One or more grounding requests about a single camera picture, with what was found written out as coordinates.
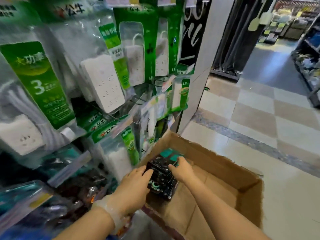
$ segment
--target black packaged product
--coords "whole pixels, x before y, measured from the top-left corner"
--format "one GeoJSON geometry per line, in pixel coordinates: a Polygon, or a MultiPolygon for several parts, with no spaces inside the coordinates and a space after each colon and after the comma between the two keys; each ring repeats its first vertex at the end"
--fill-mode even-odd
{"type": "Polygon", "coordinates": [[[166,149],[147,163],[146,171],[153,169],[153,174],[148,184],[148,189],[160,197],[171,200],[178,181],[170,172],[168,165],[178,166],[178,157],[183,156],[173,149],[166,149]]]}

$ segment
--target white power strip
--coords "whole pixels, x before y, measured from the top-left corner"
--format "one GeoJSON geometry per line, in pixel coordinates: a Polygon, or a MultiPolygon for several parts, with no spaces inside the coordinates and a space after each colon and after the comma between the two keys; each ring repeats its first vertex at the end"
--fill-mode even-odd
{"type": "Polygon", "coordinates": [[[167,76],[169,74],[169,40],[163,38],[162,34],[157,38],[156,49],[161,49],[161,53],[155,59],[155,76],[167,76]]]}
{"type": "Polygon", "coordinates": [[[131,86],[144,83],[144,52],[142,45],[130,45],[124,49],[128,60],[129,82],[131,86]]]}
{"type": "Polygon", "coordinates": [[[80,63],[95,93],[98,105],[110,113],[125,103],[120,81],[110,55],[83,60],[80,63]]]}
{"type": "Polygon", "coordinates": [[[21,156],[44,145],[38,128],[24,114],[11,123],[0,123],[0,139],[21,156]]]}

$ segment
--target store aisle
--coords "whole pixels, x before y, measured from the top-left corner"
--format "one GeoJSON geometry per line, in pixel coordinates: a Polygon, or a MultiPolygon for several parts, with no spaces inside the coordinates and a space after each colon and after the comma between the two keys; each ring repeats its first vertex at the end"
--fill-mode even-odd
{"type": "Polygon", "coordinates": [[[243,78],[207,87],[193,121],[320,177],[320,112],[305,96],[243,78]]]}
{"type": "Polygon", "coordinates": [[[263,231],[271,239],[319,239],[320,178],[192,121],[182,137],[230,158],[263,179],[263,231]]]}
{"type": "Polygon", "coordinates": [[[292,47],[259,45],[254,48],[243,70],[242,77],[256,83],[306,95],[305,85],[299,78],[290,52],[292,47]]]}

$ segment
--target open cardboard box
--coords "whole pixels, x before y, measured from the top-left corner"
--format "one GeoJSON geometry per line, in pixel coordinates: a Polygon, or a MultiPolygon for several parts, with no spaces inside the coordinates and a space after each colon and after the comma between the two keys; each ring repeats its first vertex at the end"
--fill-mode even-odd
{"type": "MultiPolygon", "coordinates": [[[[171,131],[164,134],[141,164],[146,165],[167,148],[182,153],[212,192],[253,224],[262,226],[263,181],[256,174],[171,131]]],[[[148,194],[143,211],[174,239],[214,239],[195,199],[183,183],[177,185],[170,202],[148,194]]]]}

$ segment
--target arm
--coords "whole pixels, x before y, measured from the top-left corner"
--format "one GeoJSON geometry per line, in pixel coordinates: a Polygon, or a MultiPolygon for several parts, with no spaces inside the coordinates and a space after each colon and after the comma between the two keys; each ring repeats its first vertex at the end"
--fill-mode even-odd
{"type": "Polygon", "coordinates": [[[178,161],[177,168],[169,165],[169,169],[190,190],[217,240],[270,240],[262,230],[210,191],[183,157],[178,161]]]}
{"type": "MultiPolygon", "coordinates": [[[[153,173],[151,169],[144,173],[145,170],[146,166],[134,169],[124,176],[109,198],[102,199],[119,219],[134,213],[145,204],[149,193],[147,186],[153,173]]],[[[114,228],[115,223],[110,214],[102,207],[93,205],[89,212],[62,231],[55,240],[104,240],[114,228]]]]}

